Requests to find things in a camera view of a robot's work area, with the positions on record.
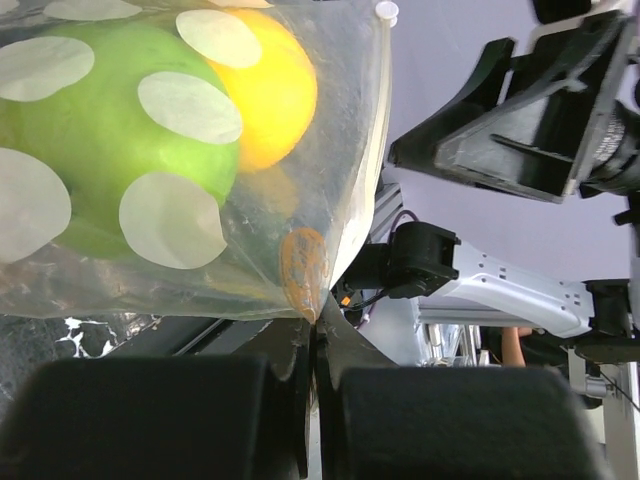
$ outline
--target green ball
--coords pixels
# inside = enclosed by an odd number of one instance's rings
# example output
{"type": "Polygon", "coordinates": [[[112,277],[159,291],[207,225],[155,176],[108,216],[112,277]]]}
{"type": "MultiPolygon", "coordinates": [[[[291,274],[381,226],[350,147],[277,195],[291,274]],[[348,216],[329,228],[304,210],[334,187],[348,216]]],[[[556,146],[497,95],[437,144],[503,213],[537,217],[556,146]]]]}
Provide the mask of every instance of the green ball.
{"type": "Polygon", "coordinates": [[[65,25],[43,36],[80,40],[95,56],[89,74],[47,98],[0,99],[0,147],[46,163],[69,190],[73,218],[56,243],[98,258],[129,252],[120,201],[132,182],[151,172],[186,177],[224,204],[235,181],[237,142],[216,144],[169,130],[150,117],[138,93],[150,75],[174,72],[226,96],[200,55],[168,31],[142,23],[65,25]]]}

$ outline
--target white dot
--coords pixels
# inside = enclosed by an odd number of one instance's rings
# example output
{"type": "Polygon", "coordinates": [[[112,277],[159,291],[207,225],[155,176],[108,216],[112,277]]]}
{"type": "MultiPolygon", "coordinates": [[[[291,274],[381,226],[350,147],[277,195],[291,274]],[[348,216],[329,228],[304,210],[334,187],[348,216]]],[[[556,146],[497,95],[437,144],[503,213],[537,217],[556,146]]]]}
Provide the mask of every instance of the white dot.
{"type": "Polygon", "coordinates": [[[128,18],[142,8],[122,0],[61,0],[47,5],[44,14],[51,18],[75,21],[100,21],[128,18]]]}
{"type": "Polygon", "coordinates": [[[218,7],[235,7],[235,8],[270,8],[273,7],[265,0],[209,0],[218,7]]]}
{"type": "Polygon", "coordinates": [[[39,37],[0,48],[0,98],[35,102],[79,82],[93,68],[91,47],[80,40],[39,37]]]}
{"type": "Polygon", "coordinates": [[[71,199],[40,160],[0,148],[0,263],[27,258],[64,232],[71,199]]]}
{"type": "Polygon", "coordinates": [[[134,252],[163,267],[200,268],[227,247],[216,199],[172,173],[148,173],[129,186],[120,227],[134,252]]]}
{"type": "Polygon", "coordinates": [[[236,106],[201,78],[154,73],[142,79],[138,96],[147,115],[174,133],[213,145],[235,142],[242,134],[236,106]]]}
{"type": "Polygon", "coordinates": [[[5,13],[9,13],[14,8],[17,8],[18,0],[0,0],[0,15],[4,15],[5,13]]]}
{"type": "Polygon", "coordinates": [[[191,10],[178,15],[178,33],[191,48],[216,63],[247,68],[262,57],[262,46],[249,27],[218,10],[191,10]]]}

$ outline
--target black marble countertop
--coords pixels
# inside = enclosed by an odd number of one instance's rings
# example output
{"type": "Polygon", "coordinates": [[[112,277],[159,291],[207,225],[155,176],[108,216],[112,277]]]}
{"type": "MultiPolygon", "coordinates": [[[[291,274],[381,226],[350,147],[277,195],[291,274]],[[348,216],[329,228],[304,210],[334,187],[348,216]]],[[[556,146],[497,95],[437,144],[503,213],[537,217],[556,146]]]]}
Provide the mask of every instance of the black marble countertop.
{"type": "Polygon", "coordinates": [[[0,315],[0,421],[39,366],[62,358],[99,358],[158,322],[149,315],[40,320],[0,315]]]}

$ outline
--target plastic bag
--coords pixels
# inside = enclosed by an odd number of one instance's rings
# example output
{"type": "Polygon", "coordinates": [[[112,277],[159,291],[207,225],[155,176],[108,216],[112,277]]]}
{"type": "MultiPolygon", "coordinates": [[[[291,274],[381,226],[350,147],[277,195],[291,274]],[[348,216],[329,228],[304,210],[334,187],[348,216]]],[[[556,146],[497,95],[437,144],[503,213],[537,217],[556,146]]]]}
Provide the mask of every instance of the plastic bag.
{"type": "Polygon", "coordinates": [[[377,3],[0,0],[0,312],[317,318],[373,217],[377,3]]]}

